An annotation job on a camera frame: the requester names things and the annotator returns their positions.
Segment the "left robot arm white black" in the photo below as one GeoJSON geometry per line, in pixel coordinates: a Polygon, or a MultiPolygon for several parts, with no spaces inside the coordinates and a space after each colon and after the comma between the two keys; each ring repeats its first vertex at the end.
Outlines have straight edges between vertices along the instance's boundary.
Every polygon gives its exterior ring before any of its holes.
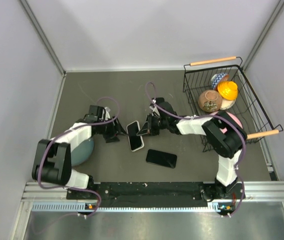
{"type": "Polygon", "coordinates": [[[118,142],[118,135],[127,133],[116,116],[111,117],[106,107],[91,105],[83,118],[68,130],[52,139],[38,142],[32,178],[38,182],[77,188],[84,198],[94,195],[95,186],[90,176],[72,168],[71,153],[95,135],[102,135],[106,143],[118,142]]]}

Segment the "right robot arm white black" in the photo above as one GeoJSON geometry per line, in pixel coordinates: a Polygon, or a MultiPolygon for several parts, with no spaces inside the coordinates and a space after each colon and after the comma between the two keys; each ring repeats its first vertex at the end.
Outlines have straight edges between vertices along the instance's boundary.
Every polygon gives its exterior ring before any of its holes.
{"type": "Polygon", "coordinates": [[[218,154],[218,171],[211,195],[226,198],[233,193],[238,181],[238,161],[245,154],[247,134],[230,115],[220,110],[202,116],[177,115],[164,98],[153,98],[151,113],[147,116],[137,136],[156,136],[160,130],[176,135],[201,135],[218,154]]]}

